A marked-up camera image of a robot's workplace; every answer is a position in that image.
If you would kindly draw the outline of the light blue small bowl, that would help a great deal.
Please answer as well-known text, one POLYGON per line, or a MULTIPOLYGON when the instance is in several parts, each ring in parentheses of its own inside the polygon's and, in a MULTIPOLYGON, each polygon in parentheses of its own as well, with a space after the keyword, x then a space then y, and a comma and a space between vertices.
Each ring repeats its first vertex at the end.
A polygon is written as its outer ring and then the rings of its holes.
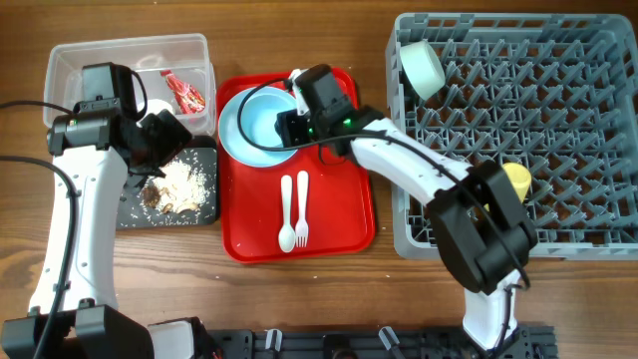
POLYGON ((287 92, 272 87, 263 88, 245 103, 241 125, 254 143, 268 148, 282 148, 282 140, 275 130, 277 116, 295 109, 296 102, 287 92))

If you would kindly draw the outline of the red snack wrapper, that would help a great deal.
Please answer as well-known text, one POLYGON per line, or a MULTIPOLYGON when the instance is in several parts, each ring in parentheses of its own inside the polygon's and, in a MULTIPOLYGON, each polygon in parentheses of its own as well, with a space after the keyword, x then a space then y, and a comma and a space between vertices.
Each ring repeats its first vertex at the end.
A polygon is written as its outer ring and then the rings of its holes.
POLYGON ((205 109, 205 99, 191 84, 178 78, 171 70, 160 72, 168 88, 172 91, 183 115, 201 113, 205 109))

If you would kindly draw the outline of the white plastic fork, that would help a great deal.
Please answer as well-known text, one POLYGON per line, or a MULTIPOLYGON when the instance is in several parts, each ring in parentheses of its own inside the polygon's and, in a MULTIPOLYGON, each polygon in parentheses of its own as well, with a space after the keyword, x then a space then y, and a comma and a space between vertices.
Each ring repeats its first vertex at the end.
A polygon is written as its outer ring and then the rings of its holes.
POLYGON ((298 220, 295 225, 297 247, 306 247, 308 243, 309 226, 306 218, 308 189, 309 174, 301 171, 297 175, 298 220))

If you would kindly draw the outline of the mint green bowl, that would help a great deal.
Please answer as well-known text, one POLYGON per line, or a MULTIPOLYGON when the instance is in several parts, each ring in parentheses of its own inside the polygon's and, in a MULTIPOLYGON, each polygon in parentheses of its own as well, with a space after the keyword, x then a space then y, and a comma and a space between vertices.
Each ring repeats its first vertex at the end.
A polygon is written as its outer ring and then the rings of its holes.
POLYGON ((428 100, 446 83, 442 63, 434 48, 425 41, 400 48, 402 66, 414 91, 428 100))

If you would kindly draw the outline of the yellow plastic cup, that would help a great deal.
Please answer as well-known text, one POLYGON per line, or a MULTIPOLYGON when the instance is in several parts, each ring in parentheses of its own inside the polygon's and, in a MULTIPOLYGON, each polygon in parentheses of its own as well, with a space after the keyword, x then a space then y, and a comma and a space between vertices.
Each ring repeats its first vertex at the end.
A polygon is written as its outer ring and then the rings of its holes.
POLYGON ((531 187, 532 175, 528 168, 519 163, 505 163, 500 166, 516 192, 519 202, 524 203, 531 187))

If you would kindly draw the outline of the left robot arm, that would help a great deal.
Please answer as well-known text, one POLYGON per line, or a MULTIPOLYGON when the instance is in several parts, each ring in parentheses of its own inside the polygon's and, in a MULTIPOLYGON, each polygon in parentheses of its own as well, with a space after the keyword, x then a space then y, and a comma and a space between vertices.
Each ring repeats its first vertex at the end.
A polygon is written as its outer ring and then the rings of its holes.
POLYGON ((114 248, 123 189, 159 177, 192 140, 168 110, 140 107, 141 76, 112 62, 82 70, 84 98, 47 133, 56 184, 43 271, 19 319, 5 321, 10 358, 154 358, 151 333, 122 314, 114 248))

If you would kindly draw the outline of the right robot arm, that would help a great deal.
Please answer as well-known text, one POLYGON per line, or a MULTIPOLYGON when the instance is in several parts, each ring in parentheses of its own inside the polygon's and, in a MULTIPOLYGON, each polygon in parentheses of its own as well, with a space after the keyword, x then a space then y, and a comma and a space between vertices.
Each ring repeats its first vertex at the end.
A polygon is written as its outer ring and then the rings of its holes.
POLYGON ((326 146, 390 180, 428 211, 441 260, 465 289, 463 329, 495 355, 516 329, 514 294, 530 286, 524 268, 537 233, 504 166, 473 166, 407 136, 370 107, 356 108, 326 64, 284 78, 296 115, 276 126, 286 150, 326 146))

